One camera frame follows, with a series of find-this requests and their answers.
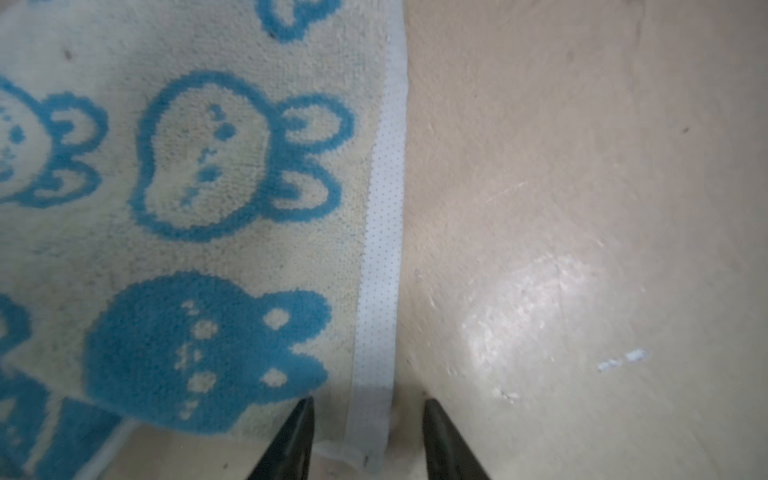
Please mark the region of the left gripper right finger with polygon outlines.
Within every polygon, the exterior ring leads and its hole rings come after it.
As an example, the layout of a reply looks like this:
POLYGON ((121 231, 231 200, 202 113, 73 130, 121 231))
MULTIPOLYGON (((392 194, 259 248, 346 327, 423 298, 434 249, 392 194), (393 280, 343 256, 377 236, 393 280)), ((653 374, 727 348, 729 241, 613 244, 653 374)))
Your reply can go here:
POLYGON ((424 403, 422 436, 429 480, 490 480, 437 399, 424 403))

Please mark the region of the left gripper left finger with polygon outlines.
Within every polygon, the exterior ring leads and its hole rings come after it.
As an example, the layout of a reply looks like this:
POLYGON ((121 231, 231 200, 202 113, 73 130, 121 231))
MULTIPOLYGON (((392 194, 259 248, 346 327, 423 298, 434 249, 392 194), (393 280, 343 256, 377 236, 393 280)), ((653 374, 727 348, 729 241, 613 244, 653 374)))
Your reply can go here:
POLYGON ((315 432, 314 399, 300 400, 247 480, 307 480, 315 432))

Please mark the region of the blue bunny pattern towel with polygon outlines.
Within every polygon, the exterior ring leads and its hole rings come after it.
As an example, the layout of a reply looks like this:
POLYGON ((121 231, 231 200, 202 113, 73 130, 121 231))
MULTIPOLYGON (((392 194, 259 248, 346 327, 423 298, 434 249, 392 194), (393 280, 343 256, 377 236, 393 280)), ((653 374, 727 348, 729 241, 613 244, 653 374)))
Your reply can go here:
POLYGON ((1 475, 95 479, 138 425, 390 430, 399 1, 1 5, 1 475))

